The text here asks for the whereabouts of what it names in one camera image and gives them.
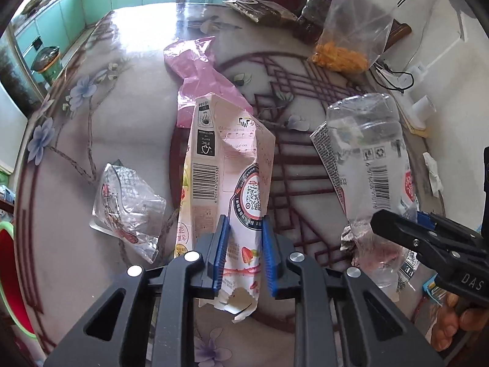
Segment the person's right hand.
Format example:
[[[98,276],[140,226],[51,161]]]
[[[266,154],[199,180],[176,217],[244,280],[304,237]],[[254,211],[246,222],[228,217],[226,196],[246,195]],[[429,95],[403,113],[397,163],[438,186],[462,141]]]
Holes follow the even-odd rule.
[[[455,311],[459,296],[447,293],[445,303],[439,308],[437,321],[432,329],[431,345],[436,351],[446,350],[459,330],[479,332],[488,321],[488,309],[467,309],[461,315]]]

